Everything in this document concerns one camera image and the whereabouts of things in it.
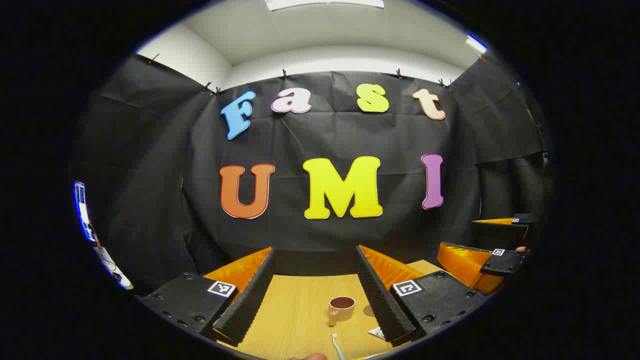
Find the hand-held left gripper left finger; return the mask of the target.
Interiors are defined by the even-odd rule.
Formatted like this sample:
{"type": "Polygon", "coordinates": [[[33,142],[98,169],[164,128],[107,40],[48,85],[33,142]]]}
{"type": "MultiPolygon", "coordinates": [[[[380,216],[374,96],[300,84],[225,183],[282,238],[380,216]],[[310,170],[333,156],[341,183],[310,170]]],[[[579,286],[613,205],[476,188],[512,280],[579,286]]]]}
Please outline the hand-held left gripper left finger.
{"type": "Polygon", "coordinates": [[[274,265],[267,247],[205,276],[185,272],[137,300],[190,333],[237,347],[262,305],[274,265]]]}

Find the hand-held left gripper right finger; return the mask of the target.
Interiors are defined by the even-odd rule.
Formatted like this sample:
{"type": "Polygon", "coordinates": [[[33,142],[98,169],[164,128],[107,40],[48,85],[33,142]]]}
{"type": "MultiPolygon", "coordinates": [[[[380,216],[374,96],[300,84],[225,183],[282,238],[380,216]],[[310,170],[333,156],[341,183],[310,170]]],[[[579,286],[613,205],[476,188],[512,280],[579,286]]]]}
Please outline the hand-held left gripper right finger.
{"type": "Polygon", "coordinates": [[[361,244],[354,255],[375,319],[394,347],[434,337],[493,298],[442,269],[426,275],[361,244]]]}

